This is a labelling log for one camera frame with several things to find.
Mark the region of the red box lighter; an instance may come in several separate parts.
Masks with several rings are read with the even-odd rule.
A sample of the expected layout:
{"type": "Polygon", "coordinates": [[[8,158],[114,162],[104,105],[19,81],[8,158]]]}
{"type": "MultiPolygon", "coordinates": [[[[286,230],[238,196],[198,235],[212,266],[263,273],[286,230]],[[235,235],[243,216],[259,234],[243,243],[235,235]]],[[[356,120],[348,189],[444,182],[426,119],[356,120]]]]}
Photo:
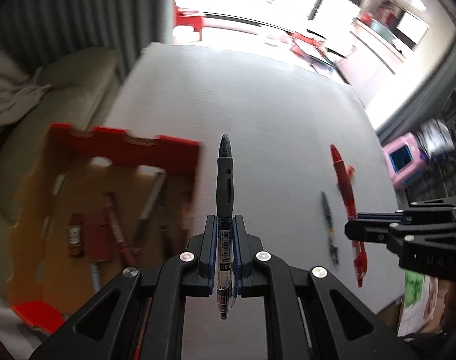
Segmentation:
{"type": "Polygon", "coordinates": [[[93,263],[113,259],[113,245],[110,229],[104,214],[86,214],[82,225],[82,242],[85,255],[93,263]]]}

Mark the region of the red transparent pen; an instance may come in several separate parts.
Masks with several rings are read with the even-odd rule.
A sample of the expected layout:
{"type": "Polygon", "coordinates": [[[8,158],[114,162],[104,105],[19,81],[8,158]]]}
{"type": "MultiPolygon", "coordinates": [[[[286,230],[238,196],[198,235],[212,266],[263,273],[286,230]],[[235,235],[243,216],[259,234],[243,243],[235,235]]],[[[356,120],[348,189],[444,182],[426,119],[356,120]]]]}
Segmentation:
{"type": "Polygon", "coordinates": [[[135,267],[136,261],[119,224],[113,193],[105,193],[103,200],[108,225],[111,228],[119,255],[126,267],[135,267]]]}

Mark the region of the black yellow pen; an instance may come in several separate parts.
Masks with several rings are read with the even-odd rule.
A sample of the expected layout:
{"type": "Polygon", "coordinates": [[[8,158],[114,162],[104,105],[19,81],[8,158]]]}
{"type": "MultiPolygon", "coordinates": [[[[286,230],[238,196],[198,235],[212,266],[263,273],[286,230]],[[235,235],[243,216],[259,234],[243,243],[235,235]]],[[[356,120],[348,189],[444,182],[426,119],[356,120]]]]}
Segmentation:
{"type": "Polygon", "coordinates": [[[331,213],[331,206],[328,202],[326,194],[321,191],[321,200],[322,200],[322,210],[325,217],[325,222],[328,231],[328,247],[329,247],[329,255],[331,257],[331,261],[336,265],[340,265],[339,259],[339,248],[335,243],[335,231],[333,225],[333,218],[331,213]]]}

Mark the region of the red plastic chair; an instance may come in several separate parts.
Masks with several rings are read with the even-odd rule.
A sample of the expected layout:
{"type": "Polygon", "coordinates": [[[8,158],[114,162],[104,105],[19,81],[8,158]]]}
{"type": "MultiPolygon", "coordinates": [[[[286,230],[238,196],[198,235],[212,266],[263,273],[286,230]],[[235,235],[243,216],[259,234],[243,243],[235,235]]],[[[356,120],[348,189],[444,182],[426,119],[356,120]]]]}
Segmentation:
{"type": "Polygon", "coordinates": [[[187,8],[179,7],[176,2],[173,2],[173,5],[175,27],[191,27],[193,29],[193,32],[199,35],[199,41],[202,41],[206,15],[197,10],[190,10],[187,8]]]}

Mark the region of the light blue pen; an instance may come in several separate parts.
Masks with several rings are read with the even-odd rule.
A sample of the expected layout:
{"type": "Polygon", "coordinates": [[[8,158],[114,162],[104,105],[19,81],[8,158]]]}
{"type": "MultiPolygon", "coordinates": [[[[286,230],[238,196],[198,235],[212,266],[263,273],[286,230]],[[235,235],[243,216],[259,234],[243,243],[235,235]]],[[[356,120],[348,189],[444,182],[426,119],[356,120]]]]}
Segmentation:
{"type": "Polygon", "coordinates": [[[93,284],[94,292],[100,291],[101,283],[100,283],[100,273],[99,268],[95,262],[90,263],[90,272],[91,272],[91,281],[93,284]]]}

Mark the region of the green patterned cushion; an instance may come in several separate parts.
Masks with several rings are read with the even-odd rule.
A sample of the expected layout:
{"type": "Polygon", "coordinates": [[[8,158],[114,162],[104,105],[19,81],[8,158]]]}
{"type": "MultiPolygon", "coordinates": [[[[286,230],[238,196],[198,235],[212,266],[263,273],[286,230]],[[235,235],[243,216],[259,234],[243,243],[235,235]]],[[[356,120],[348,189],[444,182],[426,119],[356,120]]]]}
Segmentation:
{"type": "Polygon", "coordinates": [[[438,280],[429,275],[405,271],[405,288],[398,336],[419,332],[433,320],[438,297],[438,280]]]}

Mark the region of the black grey gel pen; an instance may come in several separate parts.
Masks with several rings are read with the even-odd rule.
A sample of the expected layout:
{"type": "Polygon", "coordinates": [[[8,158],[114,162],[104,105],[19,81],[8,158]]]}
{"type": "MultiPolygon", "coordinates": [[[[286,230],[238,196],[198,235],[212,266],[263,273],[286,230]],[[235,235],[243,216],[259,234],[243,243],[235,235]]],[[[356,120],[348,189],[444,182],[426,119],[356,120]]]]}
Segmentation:
{"type": "Polygon", "coordinates": [[[222,320],[227,319],[232,298],[233,233],[233,158],[230,139],[221,137],[217,158],[217,306],[222,320]]]}

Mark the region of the red cardboard box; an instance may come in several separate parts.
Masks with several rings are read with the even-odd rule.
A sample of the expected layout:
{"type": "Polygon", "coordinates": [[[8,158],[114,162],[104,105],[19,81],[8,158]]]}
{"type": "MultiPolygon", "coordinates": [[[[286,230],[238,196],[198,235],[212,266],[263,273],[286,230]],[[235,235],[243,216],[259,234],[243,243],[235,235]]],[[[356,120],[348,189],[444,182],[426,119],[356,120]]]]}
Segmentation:
{"type": "MultiPolygon", "coordinates": [[[[136,266],[162,264],[185,250],[192,230],[193,195],[201,145],[171,136],[136,138],[121,129],[82,132],[53,124],[44,133],[33,170],[20,187],[21,209],[10,231],[12,275],[8,301],[30,328],[54,333],[94,294],[85,254],[68,252],[72,214],[102,213],[104,194],[113,193],[121,230],[136,266]],[[139,217],[156,172],[166,178],[142,232],[139,217]]],[[[96,262],[101,287],[126,266],[111,228],[112,260],[96,262]]]]}

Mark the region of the red gel pen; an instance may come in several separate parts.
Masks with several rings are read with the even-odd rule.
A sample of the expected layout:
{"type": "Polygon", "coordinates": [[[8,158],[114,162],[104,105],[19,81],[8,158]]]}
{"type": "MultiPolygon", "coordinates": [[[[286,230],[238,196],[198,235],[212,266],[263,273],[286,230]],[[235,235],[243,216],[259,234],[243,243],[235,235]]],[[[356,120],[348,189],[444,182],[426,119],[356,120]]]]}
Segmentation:
{"type": "MultiPolygon", "coordinates": [[[[334,171],[337,178],[338,188],[343,200],[343,205],[346,210],[348,219],[356,219],[356,203],[353,194],[348,169],[344,165],[344,161],[340,152],[335,145],[330,144],[331,158],[334,166],[334,171]]],[[[352,241],[353,251],[353,265],[356,275],[356,282],[359,288],[363,287],[365,275],[368,270],[368,258],[365,251],[365,244],[363,241],[352,241]]]]}

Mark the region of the grey curtain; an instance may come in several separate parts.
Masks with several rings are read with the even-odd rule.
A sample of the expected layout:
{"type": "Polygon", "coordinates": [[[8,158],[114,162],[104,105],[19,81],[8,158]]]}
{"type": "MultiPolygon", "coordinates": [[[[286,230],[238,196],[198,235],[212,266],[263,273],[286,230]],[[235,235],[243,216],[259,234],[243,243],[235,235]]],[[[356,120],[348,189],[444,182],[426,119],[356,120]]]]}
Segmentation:
{"type": "Polygon", "coordinates": [[[28,71],[89,47],[113,48],[125,77],[142,48],[169,43],[173,0],[0,0],[0,49],[28,71]]]}

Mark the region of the beige sofa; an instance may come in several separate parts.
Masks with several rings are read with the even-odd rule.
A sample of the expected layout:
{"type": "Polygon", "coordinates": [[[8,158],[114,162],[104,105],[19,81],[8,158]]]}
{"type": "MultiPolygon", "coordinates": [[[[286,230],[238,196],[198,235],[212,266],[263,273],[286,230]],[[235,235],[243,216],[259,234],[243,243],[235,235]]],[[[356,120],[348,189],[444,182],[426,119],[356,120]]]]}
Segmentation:
{"type": "Polygon", "coordinates": [[[0,153],[0,297],[6,299],[12,275],[8,233],[20,210],[22,180],[33,170],[38,145],[53,123],[79,130],[101,125],[121,83],[116,74],[117,53],[91,47],[66,55],[41,71],[39,82],[52,88],[7,135],[0,153]]]}

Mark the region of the pink plastic stool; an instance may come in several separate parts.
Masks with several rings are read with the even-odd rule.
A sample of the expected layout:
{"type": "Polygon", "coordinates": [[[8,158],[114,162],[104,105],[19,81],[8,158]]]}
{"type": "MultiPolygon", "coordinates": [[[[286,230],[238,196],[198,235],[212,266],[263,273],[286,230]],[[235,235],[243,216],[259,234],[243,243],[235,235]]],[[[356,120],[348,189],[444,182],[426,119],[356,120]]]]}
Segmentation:
{"type": "Polygon", "coordinates": [[[382,147],[382,151],[395,190],[405,189],[427,168],[426,156],[421,152],[413,133],[399,136],[382,147]]]}

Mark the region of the white silver pen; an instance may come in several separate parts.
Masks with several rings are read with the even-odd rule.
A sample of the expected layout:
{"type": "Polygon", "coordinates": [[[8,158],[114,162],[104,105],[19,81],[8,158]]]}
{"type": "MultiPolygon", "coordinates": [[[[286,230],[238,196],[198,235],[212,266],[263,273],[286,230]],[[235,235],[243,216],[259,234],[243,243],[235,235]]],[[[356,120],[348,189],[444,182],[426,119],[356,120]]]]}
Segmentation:
{"type": "Polygon", "coordinates": [[[142,209],[141,215],[139,217],[139,222],[137,226],[137,232],[141,233],[146,226],[146,222],[149,219],[149,215],[152,212],[152,209],[156,203],[157,197],[162,189],[166,178],[166,172],[156,172],[154,184],[151,188],[150,194],[148,195],[148,199],[142,209]]]}

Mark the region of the beige clothes pile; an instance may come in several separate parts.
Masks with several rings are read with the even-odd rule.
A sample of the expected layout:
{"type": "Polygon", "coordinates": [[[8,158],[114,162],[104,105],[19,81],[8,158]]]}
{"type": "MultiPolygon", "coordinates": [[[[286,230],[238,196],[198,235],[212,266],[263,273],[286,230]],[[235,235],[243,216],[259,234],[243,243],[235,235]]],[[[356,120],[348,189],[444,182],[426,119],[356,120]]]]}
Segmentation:
{"type": "Polygon", "coordinates": [[[30,75],[17,62],[0,50],[0,127],[13,125],[36,107],[52,88],[41,85],[38,77],[42,69],[30,75]]]}

